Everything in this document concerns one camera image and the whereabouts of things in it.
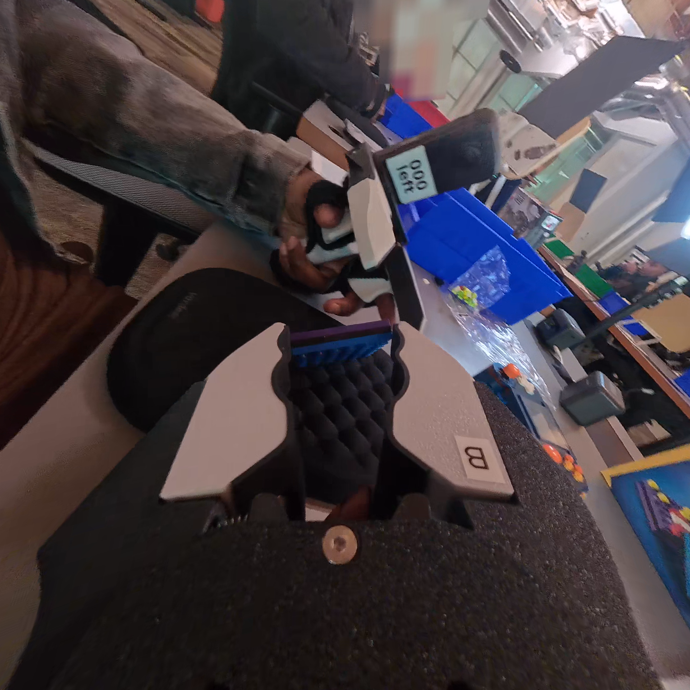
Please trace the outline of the clear plastic bag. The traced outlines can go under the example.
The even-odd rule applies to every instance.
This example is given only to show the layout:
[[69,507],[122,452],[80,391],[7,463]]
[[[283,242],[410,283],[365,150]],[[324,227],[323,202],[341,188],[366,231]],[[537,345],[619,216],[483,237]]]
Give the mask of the clear plastic bag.
[[[441,287],[442,297],[462,332],[493,363],[515,364],[536,383],[538,372],[517,335],[493,308],[510,291],[504,253],[494,246],[470,265],[459,277]],[[453,297],[452,286],[464,285],[477,293],[479,308],[471,310]]]

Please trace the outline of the cardboard box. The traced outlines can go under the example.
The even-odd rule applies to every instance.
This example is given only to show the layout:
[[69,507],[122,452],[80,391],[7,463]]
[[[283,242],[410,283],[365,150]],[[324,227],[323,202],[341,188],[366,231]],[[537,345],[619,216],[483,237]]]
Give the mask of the cardboard box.
[[345,171],[349,170],[347,155],[360,144],[366,143],[373,152],[387,145],[385,137],[372,123],[366,121],[362,129],[351,119],[339,117],[321,100],[304,111],[296,137]]

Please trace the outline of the blue storage bin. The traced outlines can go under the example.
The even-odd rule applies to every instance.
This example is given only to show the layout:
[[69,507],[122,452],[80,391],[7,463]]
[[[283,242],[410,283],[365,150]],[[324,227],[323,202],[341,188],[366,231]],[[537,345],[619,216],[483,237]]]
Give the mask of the blue storage bin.
[[432,125],[397,94],[386,100],[386,109],[380,121],[401,139],[418,136],[432,128]]
[[489,311],[508,325],[521,322],[572,293],[547,263],[465,189],[398,207],[412,263],[446,283],[498,248],[508,270],[508,292]]

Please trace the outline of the dark printed box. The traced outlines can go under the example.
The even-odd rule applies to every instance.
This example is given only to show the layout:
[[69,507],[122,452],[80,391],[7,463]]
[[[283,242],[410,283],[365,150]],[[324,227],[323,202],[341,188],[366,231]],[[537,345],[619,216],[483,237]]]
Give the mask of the dark printed box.
[[529,243],[553,236],[563,221],[547,204],[521,187],[513,191],[498,217],[512,229],[514,237]]

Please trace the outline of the person's brown trousers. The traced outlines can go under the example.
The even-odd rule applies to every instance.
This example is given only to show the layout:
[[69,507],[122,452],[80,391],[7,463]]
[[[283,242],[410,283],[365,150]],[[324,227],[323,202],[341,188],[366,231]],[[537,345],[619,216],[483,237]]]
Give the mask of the person's brown trousers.
[[2,448],[136,303],[87,267],[1,235]]

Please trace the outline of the black quilted wrist rest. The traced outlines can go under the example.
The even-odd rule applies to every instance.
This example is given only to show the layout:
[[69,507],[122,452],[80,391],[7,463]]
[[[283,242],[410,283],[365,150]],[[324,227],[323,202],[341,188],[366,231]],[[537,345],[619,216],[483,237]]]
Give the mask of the black quilted wrist rest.
[[[134,316],[110,351],[106,379],[116,410],[138,431],[150,432],[193,384],[276,322],[291,333],[341,325],[243,272],[206,268],[182,276]],[[385,350],[318,367],[290,363],[289,398],[308,496],[340,504],[373,487],[391,377]]]

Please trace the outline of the red storage bin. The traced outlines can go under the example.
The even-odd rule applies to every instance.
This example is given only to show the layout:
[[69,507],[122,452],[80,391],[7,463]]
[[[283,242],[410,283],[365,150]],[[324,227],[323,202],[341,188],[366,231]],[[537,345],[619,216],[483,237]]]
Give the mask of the red storage bin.
[[430,100],[411,101],[409,102],[409,106],[422,117],[427,124],[434,128],[450,122],[449,118]]

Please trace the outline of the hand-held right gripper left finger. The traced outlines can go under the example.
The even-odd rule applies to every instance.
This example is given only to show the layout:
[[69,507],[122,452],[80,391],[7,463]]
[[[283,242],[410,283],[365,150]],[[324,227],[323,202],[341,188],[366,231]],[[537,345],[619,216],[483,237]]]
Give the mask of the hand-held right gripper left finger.
[[288,383],[290,332],[274,323],[207,377],[160,490],[165,502],[282,496],[297,504],[297,451]]

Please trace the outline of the brick set box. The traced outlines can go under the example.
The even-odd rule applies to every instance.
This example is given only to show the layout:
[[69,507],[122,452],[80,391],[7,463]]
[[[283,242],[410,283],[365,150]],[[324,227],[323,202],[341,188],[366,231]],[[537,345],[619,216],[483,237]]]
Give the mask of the brick set box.
[[689,626],[689,445],[601,475]]

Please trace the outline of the blue and purple brick assembly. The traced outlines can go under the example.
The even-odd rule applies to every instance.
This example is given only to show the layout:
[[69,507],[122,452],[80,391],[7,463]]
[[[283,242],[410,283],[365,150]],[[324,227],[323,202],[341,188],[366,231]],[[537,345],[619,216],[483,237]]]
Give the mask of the blue and purple brick assembly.
[[298,368],[352,362],[383,349],[391,339],[392,326],[387,321],[291,333],[291,362]]

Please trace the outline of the person's left hand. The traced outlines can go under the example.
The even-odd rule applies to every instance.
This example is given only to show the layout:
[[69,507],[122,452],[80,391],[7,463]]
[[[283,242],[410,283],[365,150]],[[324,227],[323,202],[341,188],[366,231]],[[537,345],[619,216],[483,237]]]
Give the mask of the person's left hand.
[[[311,216],[306,213],[306,200],[310,189],[317,183],[324,181],[310,168],[304,168],[290,180],[286,188],[285,206],[280,221],[281,246],[279,261],[281,270],[293,281],[305,286],[309,291],[318,294],[331,292],[331,287],[340,272],[348,264],[343,258],[321,265],[312,264],[306,254],[306,247],[302,244],[302,236],[307,229],[307,219],[313,218],[315,223],[323,229],[338,226],[344,216],[344,208],[323,203],[314,208]],[[375,299],[379,317],[391,324],[397,319],[395,300],[392,294],[381,295]],[[331,315],[349,317],[365,306],[354,292],[343,294],[341,298],[333,298],[324,302],[323,310]]]

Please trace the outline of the person's right hand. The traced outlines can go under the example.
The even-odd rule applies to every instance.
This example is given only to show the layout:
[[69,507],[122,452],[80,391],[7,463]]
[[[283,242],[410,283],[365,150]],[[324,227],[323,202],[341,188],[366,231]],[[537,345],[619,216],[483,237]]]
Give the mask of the person's right hand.
[[337,506],[331,517],[338,522],[363,522],[370,517],[372,488],[360,487],[344,503]]

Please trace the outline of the dark blue brick game console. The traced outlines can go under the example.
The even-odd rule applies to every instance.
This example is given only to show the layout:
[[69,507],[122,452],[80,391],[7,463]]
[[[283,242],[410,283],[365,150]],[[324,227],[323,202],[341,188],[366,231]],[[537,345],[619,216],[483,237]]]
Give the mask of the dark blue brick game console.
[[515,364],[494,363],[474,375],[513,413],[584,498],[589,490],[584,471],[536,384]]

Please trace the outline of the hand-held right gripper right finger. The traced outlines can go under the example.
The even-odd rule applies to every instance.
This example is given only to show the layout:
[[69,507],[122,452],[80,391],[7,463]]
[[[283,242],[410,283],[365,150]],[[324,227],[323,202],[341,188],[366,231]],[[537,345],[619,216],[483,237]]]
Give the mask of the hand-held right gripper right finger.
[[453,495],[508,502],[515,489],[475,382],[453,356],[406,322],[395,350],[404,383],[392,441]]

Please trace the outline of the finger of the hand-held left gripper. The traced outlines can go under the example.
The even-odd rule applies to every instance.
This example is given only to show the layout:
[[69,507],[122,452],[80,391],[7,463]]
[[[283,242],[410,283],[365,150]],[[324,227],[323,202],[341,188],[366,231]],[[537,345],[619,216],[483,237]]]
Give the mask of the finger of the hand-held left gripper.
[[392,295],[401,321],[421,331],[426,314],[418,285],[395,238],[392,210],[378,177],[350,175],[348,203],[359,260],[349,273],[349,288],[367,304]]

